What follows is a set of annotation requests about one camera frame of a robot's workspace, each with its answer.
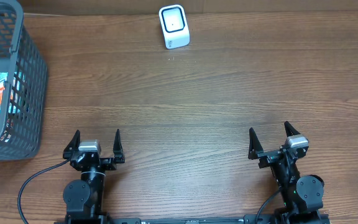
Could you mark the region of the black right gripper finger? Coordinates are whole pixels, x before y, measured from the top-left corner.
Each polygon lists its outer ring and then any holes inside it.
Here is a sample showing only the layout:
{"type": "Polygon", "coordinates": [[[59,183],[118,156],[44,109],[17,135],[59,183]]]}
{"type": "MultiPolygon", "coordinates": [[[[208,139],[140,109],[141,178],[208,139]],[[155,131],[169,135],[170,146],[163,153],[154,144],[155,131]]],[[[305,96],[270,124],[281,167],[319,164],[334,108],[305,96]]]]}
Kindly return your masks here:
{"type": "Polygon", "coordinates": [[[259,154],[263,153],[263,147],[256,135],[256,132],[253,128],[249,129],[249,154],[248,159],[254,160],[259,158],[259,154]]]}
{"type": "Polygon", "coordinates": [[[285,132],[287,137],[290,136],[295,136],[295,135],[299,135],[300,132],[298,132],[291,124],[289,121],[285,121],[284,122],[284,127],[285,127],[285,132]]]}

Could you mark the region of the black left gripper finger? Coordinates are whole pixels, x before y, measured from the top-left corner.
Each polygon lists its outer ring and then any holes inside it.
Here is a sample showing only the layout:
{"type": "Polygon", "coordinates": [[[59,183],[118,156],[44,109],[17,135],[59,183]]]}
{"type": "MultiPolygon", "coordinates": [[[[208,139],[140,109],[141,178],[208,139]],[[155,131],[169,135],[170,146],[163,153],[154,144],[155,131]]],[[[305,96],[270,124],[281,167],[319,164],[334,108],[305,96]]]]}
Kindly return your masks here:
{"type": "Polygon", "coordinates": [[[74,152],[78,150],[80,145],[80,131],[77,129],[73,138],[63,150],[63,159],[71,159],[74,152]]]}
{"type": "Polygon", "coordinates": [[[125,155],[121,144],[121,135],[120,130],[117,129],[114,144],[113,144],[113,153],[114,153],[114,163],[123,164],[125,163],[125,155]]]}

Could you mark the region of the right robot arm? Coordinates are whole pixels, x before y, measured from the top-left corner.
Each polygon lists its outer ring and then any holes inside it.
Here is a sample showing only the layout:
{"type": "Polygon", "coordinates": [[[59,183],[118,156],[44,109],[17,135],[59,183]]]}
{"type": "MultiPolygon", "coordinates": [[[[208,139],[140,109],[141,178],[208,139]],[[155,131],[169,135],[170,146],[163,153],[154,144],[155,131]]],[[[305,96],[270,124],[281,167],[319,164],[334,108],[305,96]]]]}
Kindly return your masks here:
{"type": "Polygon", "coordinates": [[[269,167],[278,184],[273,193],[259,208],[254,223],[263,221],[262,212],[278,194],[284,207],[275,209],[268,223],[327,224],[329,216],[321,214],[323,208],[324,180],[317,175],[300,175],[296,161],[306,156],[309,140],[288,121],[284,122],[287,138],[277,150],[265,151],[253,128],[249,129],[250,160],[259,160],[259,167],[269,167]]]}

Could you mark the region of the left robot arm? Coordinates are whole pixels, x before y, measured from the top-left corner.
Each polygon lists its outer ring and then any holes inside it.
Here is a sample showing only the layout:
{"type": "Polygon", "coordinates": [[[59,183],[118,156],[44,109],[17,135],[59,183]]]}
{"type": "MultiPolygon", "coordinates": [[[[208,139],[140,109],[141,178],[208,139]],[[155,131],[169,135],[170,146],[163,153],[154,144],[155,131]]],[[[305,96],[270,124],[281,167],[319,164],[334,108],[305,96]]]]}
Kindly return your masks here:
{"type": "Polygon", "coordinates": [[[81,141],[79,131],[64,149],[63,158],[81,172],[81,177],[67,184],[63,191],[67,206],[65,223],[112,223],[109,214],[103,211],[103,193],[106,172],[125,163],[119,130],[112,151],[112,157],[101,157],[99,141],[81,141]]]}

